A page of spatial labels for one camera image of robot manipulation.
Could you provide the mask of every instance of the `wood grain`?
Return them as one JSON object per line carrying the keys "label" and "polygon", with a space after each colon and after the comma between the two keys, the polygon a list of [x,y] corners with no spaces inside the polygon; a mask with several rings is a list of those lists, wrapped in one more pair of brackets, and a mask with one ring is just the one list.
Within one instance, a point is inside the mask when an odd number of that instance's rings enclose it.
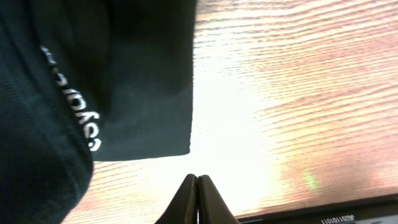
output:
{"label": "wood grain", "polygon": [[398,3],[201,0],[192,153],[97,162],[72,223],[154,223],[188,173],[238,217],[398,193]]}

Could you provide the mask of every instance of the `black sleeve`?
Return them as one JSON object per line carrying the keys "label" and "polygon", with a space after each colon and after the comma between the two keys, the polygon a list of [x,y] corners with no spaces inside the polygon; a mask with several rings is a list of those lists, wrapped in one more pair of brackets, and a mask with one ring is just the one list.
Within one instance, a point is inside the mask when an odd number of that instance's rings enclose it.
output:
{"label": "black sleeve", "polygon": [[93,171],[25,1],[0,2],[0,223],[61,223]]}

